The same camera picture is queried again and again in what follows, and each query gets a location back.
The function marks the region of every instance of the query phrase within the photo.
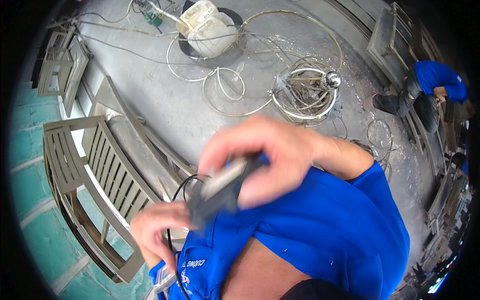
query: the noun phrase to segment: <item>blue shirt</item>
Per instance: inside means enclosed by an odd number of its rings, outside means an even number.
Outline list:
[[[347,182],[311,168],[302,185],[276,201],[190,231],[179,274],[192,300],[220,299],[222,282],[253,236],[298,270],[368,299],[388,299],[407,267],[410,240],[375,162]],[[154,267],[156,277],[163,262]],[[174,283],[171,299],[183,300]]]
[[[432,60],[417,61],[415,73],[420,87],[426,94],[433,95],[434,88],[444,86],[448,98],[453,102],[463,104],[468,99],[467,89],[460,76],[442,63]]]

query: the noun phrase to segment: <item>chair leg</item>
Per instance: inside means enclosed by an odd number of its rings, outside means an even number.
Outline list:
[[[105,239],[107,238],[107,232],[108,228],[110,227],[110,224],[108,223],[107,219],[103,221],[103,229],[102,229],[102,235],[100,236],[100,242],[103,244]]]

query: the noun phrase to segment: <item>wooden frame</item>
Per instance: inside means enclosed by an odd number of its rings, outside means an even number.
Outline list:
[[[125,226],[125,220],[122,220],[119,213],[110,207],[92,182],[85,168],[86,161],[79,156],[71,134],[73,130],[96,127],[105,133],[105,140],[108,139],[114,151],[119,151],[120,148],[115,139],[108,135],[109,131],[105,121],[105,117],[98,116],[44,124],[44,162],[48,183],[55,201],[73,234],[88,255],[114,282],[128,283],[144,263],[142,254]],[[125,156],[122,156],[121,150],[116,154],[120,160],[126,159]],[[132,166],[129,162],[126,160],[121,163],[135,178],[135,184],[138,184],[139,189],[145,189],[145,186],[138,182],[138,180],[142,181],[138,178],[138,174],[130,169]],[[108,224],[113,226],[133,249],[133,254],[126,261],[105,240],[106,231],[99,232],[78,201],[76,190],[82,185],[85,185]],[[147,195],[150,194],[148,187],[142,191]],[[145,197],[145,200],[142,202],[142,206],[137,205],[136,209],[140,210],[149,202],[159,201],[158,198],[153,200],[148,196]]]

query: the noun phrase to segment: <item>metal rod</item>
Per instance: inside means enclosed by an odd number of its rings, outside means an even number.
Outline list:
[[[172,19],[173,21],[175,22],[181,22],[181,23],[184,23],[184,21],[180,20],[179,18],[177,18],[176,16],[174,16],[173,14],[169,13],[169,12],[166,12],[164,11],[163,9],[159,8],[158,6],[155,5],[155,3],[153,3],[151,0],[148,0],[148,2],[152,5],[153,8],[156,9],[157,12],[159,13],[162,13],[164,14],[165,16],[169,17],[170,19]]]

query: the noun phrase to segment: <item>sitting worker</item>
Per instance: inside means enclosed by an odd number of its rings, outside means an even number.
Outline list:
[[[183,201],[151,205],[133,218],[131,233],[154,282],[166,264],[181,278],[168,290],[176,300],[388,299],[406,270],[410,240],[372,156],[252,116],[215,134],[198,170],[257,152],[269,166],[245,179],[236,214],[221,211],[199,231]],[[162,242],[166,228],[191,229],[178,261]]]
[[[400,93],[390,96],[375,94],[363,101],[363,109],[379,109],[404,117],[413,104],[425,130],[433,133],[438,128],[438,108],[448,97],[455,103],[468,100],[467,89],[460,76],[446,65],[431,61],[418,61],[408,71]],[[473,106],[468,102],[469,114]]]
[[[461,152],[457,152],[452,156],[452,163],[463,177],[468,179],[467,156]]]

